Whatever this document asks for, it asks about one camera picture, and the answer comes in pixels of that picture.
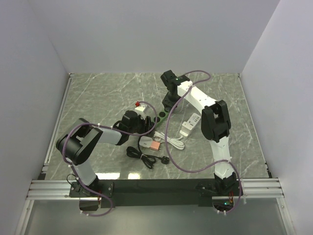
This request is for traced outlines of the green power strip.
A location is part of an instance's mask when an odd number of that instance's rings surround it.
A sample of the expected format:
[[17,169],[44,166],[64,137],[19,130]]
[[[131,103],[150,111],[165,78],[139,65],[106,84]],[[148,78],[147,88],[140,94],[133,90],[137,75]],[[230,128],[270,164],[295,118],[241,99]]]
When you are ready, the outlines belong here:
[[157,117],[154,117],[151,120],[151,127],[155,126],[155,128],[157,129],[162,123],[167,120],[169,113],[170,109],[164,109],[163,111],[159,112]]

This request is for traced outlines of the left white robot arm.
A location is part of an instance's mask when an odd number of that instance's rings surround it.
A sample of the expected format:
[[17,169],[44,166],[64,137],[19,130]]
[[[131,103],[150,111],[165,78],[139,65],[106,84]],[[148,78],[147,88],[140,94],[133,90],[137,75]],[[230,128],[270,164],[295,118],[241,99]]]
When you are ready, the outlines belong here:
[[135,111],[126,111],[122,119],[113,127],[93,126],[84,118],[79,118],[56,142],[56,148],[64,160],[76,172],[81,181],[80,191],[87,197],[100,191],[99,179],[93,171],[89,157],[98,142],[123,145],[130,135],[144,134],[152,129],[151,117],[144,117]]

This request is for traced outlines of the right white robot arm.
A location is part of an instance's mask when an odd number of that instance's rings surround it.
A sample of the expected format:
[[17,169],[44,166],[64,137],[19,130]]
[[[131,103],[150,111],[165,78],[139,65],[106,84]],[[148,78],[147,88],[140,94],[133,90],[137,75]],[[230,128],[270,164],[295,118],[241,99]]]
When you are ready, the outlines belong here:
[[[228,107],[225,101],[216,101],[196,87],[196,84],[210,80],[211,75],[203,70],[193,70],[177,77],[171,70],[168,70],[160,78],[168,90],[162,102],[163,106],[171,108],[164,132],[165,147],[171,162],[176,168],[187,173],[199,173],[214,166],[215,191],[219,195],[228,194],[237,180],[235,170],[231,166],[228,145],[231,129]],[[209,140],[214,157],[214,163],[199,170],[187,170],[180,167],[168,149],[167,132],[170,118],[175,108],[184,99],[201,113],[201,132]]]

